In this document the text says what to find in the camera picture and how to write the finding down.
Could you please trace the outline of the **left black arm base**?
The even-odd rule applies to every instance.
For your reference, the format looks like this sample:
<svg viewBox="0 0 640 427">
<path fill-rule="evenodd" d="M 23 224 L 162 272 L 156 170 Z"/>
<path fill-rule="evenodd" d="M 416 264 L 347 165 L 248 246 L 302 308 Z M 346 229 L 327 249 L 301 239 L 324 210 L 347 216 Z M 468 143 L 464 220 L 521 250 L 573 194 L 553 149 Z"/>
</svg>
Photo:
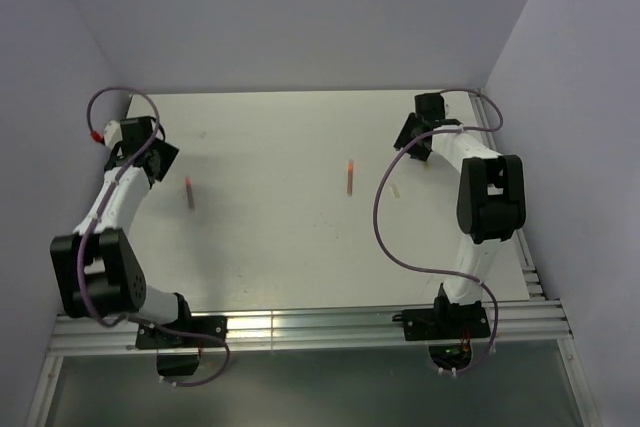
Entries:
<svg viewBox="0 0 640 427">
<path fill-rule="evenodd" d="M 231 363 L 231 351 L 226 342 L 227 325 L 228 319 L 222 315 L 195 316 L 170 325 L 141 324 L 135 348 L 156 352 L 156 371 L 162 381 L 177 387 L 197 387 L 219 378 Z M 207 348 L 224 351 L 222 364 L 209 377 L 189 380 L 200 366 Z"/>
</svg>

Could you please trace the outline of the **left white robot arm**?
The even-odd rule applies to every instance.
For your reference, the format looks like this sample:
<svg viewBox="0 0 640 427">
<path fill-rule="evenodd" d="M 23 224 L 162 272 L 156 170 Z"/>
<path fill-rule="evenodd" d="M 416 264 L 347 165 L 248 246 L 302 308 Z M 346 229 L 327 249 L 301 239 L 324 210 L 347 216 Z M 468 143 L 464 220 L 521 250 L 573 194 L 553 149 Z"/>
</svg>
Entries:
<svg viewBox="0 0 640 427">
<path fill-rule="evenodd" d="M 109 123 L 104 142 L 111 152 L 98 197 L 72 233 L 50 244 L 63 312 L 102 321 L 141 319 L 159 325 L 170 345 L 183 346 L 195 333 L 186 299 L 147 284 L 128 239 L 139 206 L 179 149 L 164 140 L 151 116 Z"/>
</svg>

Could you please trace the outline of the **red pen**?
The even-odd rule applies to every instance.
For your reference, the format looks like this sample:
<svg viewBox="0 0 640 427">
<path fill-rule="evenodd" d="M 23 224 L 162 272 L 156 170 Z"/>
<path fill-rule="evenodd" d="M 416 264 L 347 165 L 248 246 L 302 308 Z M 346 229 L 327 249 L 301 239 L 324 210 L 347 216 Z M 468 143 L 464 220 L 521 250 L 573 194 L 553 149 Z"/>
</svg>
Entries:
<svg viewBox="0 0 640 427">
<path fill-rule="evenodd" d="M 189 176 L 185 177 L 185 190 L 186 190 L 186 198 L 188 203 L 188 208 L 191 211 L 195 210 L 195 197 L 194 197 L 194 189 L 193 183 Z"/>
</svg>

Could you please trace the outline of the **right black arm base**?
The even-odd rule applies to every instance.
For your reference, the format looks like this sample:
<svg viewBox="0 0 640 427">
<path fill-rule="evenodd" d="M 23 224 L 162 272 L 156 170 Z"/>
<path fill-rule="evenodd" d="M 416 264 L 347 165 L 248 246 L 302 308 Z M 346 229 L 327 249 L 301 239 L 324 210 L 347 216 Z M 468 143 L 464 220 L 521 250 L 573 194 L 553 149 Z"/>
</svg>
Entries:
<svg viewBox="0 0 640 427">
<path fill-rule="evenodd" d="M 407 342 L 426 342 L 437 369 L 459 373 L 473 360 L 473 340 L 488 340 L 491 329 L 483 307 L 461 317 L 440 312 L 435 307 L 405 309 L 392 317 L 403 330 Z"/>
</svg>

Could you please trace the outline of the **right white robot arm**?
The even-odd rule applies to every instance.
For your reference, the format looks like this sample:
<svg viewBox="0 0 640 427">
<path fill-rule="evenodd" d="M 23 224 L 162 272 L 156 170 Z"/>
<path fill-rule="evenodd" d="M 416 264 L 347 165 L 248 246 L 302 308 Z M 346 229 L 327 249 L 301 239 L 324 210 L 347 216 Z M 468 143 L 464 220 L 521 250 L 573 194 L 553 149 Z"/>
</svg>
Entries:
<svg viewBox="0 0 640 427">
<path fill-rule="evenodd" d="M 466 127 L 450 118 L 442 93 L 414 97 L 394 149 L 426 162 L 432 154 L 446 160 L 459 174 L 456 219 L 463 234 L 453 276 L 442 284 L 449 303 L 433 312 L 435 330 L 452 337 L 468 321 L 462 306 L 482 300 L 494 259 L 526 220 L 523 163 L 478 140 L 479 127 Z"/>
</svg>

